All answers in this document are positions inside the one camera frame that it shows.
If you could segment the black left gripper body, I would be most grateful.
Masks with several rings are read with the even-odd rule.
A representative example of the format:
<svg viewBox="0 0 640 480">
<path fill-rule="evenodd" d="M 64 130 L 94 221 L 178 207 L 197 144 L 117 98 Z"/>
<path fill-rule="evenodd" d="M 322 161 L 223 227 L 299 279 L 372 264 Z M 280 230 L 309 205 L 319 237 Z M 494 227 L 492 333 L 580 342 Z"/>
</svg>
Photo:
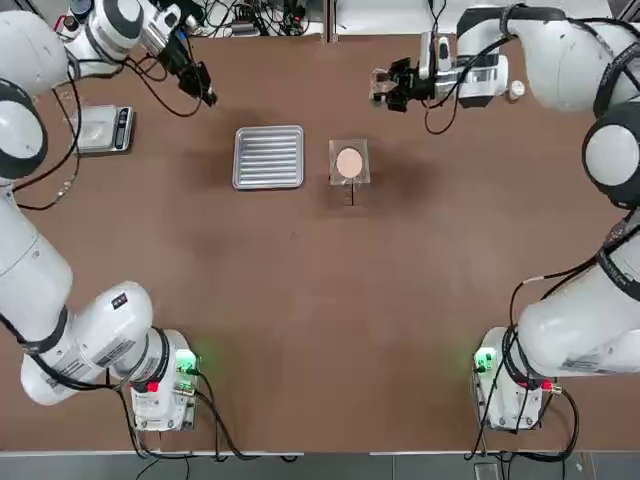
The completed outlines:
<svg viewBox="0 0 640 480">
<path fill-rule="evenodd" d="M 175 34 L 171 34 L 162 50 L 162 65 L 173 76 L 196 76 L 196 65 L 187 47 Z"/>
</svg>

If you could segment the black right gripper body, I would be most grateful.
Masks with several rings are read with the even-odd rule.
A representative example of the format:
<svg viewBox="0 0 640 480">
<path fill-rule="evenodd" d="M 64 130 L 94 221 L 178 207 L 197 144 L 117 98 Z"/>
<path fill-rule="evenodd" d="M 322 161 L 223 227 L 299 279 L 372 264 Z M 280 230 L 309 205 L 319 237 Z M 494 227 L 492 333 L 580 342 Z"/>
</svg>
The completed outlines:
<svg viewBox="0 0 640 480">
<path fill-rule="evenodd" d="M 409 100 L 432 100 L 435 98 L 435 79 L 422 79 L 417 67 L 410 67 L 406 73 L 405 96 Z"/>
</svg>

